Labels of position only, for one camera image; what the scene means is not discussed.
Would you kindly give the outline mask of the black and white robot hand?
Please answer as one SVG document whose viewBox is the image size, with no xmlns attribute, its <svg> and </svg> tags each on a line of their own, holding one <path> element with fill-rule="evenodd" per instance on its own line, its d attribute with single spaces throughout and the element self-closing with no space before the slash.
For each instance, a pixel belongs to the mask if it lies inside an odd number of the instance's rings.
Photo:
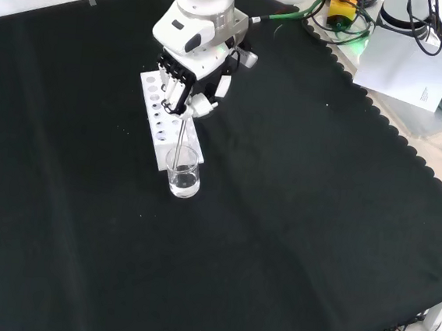
<svg viewBox="0 0 442 331">
<path fill-rule="evenodd" d="M 202 118 L 222 101 L 239 67 L 237 47 L 249 17 L 231 7 L 215 16 L 196 16 L 173 3 L 154 25 L 163 47 L 157 66 L 164 87 L 163 107 L 185 120 Z"/>
</svg>

